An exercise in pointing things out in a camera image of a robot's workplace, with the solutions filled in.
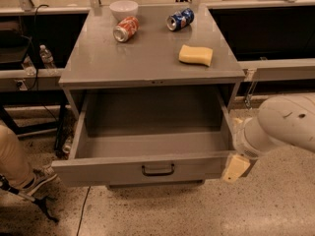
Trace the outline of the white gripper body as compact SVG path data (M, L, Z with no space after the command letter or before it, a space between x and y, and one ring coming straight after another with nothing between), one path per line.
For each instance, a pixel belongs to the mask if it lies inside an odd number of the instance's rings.
M257 160L279 147L260 126L257 117L235 118L232 142L238 154L251 160Z

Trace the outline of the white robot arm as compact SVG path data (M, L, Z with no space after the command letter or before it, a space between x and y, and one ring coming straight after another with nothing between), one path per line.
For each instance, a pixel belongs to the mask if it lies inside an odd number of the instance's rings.
M254 117L235 120L235 152L226 161L222 180L233 183L261 157L291 145L315 151L315 95L278 95L265 100Z

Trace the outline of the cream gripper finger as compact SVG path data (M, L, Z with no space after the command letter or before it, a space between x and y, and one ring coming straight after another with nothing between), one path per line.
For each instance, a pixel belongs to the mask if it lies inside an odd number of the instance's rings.
M231 154L227 158L225 169L222 173L222 180L227 183L234 183L250 166L250 160L242 155Z

